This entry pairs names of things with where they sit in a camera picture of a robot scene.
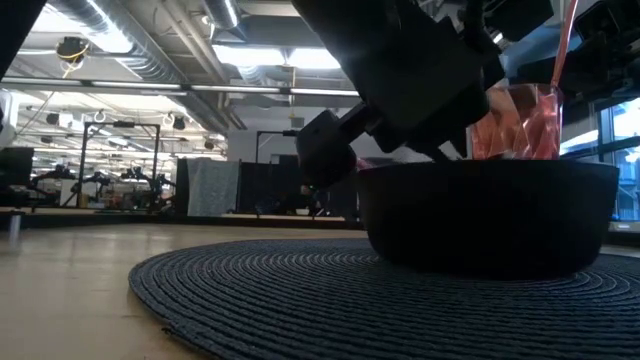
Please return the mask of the black bowl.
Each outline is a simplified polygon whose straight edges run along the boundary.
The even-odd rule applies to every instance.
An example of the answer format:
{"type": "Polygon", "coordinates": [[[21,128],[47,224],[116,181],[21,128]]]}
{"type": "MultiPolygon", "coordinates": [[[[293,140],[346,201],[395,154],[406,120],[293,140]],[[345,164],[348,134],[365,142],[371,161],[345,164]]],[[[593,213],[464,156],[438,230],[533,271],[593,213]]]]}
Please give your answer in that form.
{"type": "Polygon", "coordinates": [[[414,270],[542,279],[594,263],[609,229],[615,166],[568,160],[463,160],[362,170],[369,242],[414,270]]]}

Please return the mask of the grey fabric cover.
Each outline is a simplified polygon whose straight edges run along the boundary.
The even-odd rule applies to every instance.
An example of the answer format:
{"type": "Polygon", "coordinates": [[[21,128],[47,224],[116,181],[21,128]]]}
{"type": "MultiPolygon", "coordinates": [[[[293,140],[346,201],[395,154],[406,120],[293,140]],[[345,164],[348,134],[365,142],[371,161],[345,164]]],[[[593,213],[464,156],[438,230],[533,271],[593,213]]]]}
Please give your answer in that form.
{"type": "Polygon", "coordinates": [[[235,208],[240,173],[238,162],[188,159],[187,170],[189,216],[218,217],[235,208]]]}

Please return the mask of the large window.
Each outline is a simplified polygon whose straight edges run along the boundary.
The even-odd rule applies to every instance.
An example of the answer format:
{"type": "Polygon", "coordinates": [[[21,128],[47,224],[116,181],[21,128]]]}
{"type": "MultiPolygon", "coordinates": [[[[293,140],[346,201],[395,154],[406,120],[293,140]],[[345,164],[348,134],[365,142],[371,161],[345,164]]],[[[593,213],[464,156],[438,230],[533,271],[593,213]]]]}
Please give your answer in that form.
{"type": "Polygon", "coordinates": [[[602,110],[563,127],[560,154],[591,150],[581,161],[605,163],[619,169],[612,218],[640,222],[640,97],[602,110]],[[598,153],[597,147],[638,137],[631,147],[598,153]]]}

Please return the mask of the round dark blue woven placemat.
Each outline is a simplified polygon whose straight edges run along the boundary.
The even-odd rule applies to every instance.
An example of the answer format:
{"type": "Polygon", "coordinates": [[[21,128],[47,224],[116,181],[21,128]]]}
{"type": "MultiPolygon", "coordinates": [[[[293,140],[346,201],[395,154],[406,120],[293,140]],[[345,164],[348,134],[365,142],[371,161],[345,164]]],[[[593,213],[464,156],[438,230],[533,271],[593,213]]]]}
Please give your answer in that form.
{"type": "Polygon", "coordinates": [[[248,240],[150,257],[140,302],[225,360],[640,360],[640,259],[550,280],[420,273],[364,239],[248,240]]]}

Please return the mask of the black station frame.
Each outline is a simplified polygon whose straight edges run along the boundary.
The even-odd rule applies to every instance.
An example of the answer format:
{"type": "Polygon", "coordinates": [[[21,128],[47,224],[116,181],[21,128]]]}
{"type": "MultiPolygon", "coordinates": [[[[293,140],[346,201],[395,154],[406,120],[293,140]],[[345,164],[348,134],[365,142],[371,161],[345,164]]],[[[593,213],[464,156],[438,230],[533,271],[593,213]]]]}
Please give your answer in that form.
{"type": "Polygon", "coordinates": [[[155,178],[157,175],[157,164],[158,164],[158,154],[159,154],[159,144],[160,144],[160,130],[161,127],[157,124],[143,124],[136,123],[134,121],[105,121],[105,122],[85,122],[84,130],[82,136],[82,146],[80,153],[80,165],[79,165],[79,175],[76,185],[77,195],[76,195],[76,207],[80,208],[81,206],[81,193],[84,184],[84,167],[85,167],[85,159],[87,154],[87,145],[90,139],[100,134],[100,131],[105,127],[110,126],[113,128],[123,128],[123,129],[133,129],[136,127],[142,128],[154,128],[155,134],[150,135],[150,138],[154,141],[154,151],[153,151],[153,163],[152,163],[152,178],[155,178]]]}
{"type": "MultiPolygon", "coordinates": [[[[273,130],[257,130],[256,131],[256,140],[255,140],[255,164],[259,164],[259,154],[260,148],[262,144],[260,143],[260,137],[263,134],[268,135],[281,135],[283,137],[296,137],[299,133],[298,130],[283,130],[283,131],[273,131],[273,130]]],[[[255,204],[255,210],[257,217],[268,215],[272,210],[274,210],[278,206],[278,200],[273,198],[271,192],[268,191],[267,195],[263,198],[259,198],[255,204]]]]}

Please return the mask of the long white light bar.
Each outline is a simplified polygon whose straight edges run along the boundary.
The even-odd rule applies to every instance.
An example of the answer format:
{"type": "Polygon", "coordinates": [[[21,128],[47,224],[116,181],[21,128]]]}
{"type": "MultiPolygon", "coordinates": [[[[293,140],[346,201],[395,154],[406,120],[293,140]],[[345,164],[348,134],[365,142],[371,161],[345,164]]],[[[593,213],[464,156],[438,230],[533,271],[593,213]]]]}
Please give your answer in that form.
{"type": "Polygon", "coordinates": [[[328,96],[347,98],[359,97],[358,92],[353,90],[236,85],[172,84],[38,77],[4,77],[0,81],[0,87],[14,90],[43,90],[164,96],[186,96],[189,93],[212,92],[256,95],[328,96]]]}

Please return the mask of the black partition screen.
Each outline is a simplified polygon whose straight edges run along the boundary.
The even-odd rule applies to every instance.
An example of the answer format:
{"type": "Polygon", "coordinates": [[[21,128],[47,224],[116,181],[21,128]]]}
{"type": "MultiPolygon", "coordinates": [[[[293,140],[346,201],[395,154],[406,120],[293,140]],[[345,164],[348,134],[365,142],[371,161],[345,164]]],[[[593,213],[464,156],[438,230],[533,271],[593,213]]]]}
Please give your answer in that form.
{"type": "Polygon", "coordinates": [[[355,182],[348,177],[327,189],[308,185],[298,160],[285,156],[279,163],[242,163],[236,211],[259,215],[342,217],[358,215],[355,182]]]}

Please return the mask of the pink handled utensil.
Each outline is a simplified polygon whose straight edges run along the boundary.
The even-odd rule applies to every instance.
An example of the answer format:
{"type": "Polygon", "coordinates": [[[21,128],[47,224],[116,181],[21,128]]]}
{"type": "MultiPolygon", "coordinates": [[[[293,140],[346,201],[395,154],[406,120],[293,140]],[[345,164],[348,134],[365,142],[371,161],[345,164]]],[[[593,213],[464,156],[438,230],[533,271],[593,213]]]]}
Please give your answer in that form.
{"type": "Polygon", "coordinates": [[[578,3],[579,0],[568,0],[568,4],[564,7],[565,12],[564,20],[562,23],[561,36],[550,81],[550,85],[552,87],[558,87],[560,83],[578,3]]]}

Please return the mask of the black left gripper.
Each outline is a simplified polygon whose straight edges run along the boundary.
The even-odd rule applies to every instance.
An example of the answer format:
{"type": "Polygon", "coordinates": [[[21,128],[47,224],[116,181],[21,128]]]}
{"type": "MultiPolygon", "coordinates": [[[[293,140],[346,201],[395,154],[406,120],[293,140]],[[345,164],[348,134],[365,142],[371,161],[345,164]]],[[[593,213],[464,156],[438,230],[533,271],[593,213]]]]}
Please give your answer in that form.
{"type": "Polygon", "coordinates": [[[329,51],[360,97],[339,120],[341,138],[366,133],[393,161],[447,161],[450,139],[467,159],[466,127],[488,112],[485,92],[504,73],[482,27],[457,31],[447,19],[356,25],[339,31],[329,51]]]}

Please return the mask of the round silver air duct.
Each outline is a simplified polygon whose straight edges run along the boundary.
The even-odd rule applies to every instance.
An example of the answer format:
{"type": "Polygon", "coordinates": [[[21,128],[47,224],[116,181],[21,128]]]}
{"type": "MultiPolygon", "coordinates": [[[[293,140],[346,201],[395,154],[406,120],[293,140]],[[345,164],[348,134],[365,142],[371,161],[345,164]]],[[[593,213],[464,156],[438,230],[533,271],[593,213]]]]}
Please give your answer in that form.
{"type": "Polygon", "coordinates": [[[241,12],[236,0],[202,0],[202,3],[216,28],[228,30],[239,25],[241,12]]]}

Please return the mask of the large ribbed air duct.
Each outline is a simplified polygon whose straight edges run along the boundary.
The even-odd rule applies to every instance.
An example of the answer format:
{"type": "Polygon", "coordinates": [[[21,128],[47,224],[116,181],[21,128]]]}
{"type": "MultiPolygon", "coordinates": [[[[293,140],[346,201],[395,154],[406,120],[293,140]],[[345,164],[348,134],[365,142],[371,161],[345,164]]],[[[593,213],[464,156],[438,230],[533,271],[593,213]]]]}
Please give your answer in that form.
{"type": "MultiPolygon", "coordinates": [[[[98,48],[121,53],[119,62],[143,81],[186,83],[187,76],[161,49],[120,0],[48,0],[57,13],[80,26],[80,32],[98,48]]],[[[171,95],[207,130],[224,133],[245,129],[230,110],[219,105],[218,95],[209,99],[189,92],[171,95]]]]}

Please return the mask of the orange translucent cup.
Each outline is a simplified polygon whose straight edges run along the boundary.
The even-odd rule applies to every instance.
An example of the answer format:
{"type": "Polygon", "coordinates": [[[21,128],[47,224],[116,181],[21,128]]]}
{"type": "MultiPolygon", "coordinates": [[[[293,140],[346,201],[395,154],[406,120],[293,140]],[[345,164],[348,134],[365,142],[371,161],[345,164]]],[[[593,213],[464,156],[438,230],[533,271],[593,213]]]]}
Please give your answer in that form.
{"type": "Polygon", "coordinates": [[[489,112],[470,127],[472,158],[556,160],[562,131],[563,95],[549,84],[494,86],[489,112]]]}

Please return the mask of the dark monitor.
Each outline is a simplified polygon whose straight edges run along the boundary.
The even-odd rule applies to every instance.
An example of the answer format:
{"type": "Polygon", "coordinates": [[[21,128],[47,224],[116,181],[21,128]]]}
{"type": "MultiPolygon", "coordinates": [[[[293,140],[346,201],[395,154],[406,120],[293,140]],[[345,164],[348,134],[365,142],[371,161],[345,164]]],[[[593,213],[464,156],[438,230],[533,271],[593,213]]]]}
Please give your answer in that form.
{"type": "Polygon", "coordinates": [[[8,147],[0,150],[0,188],[30,183],[34,149],[8,147]]]}

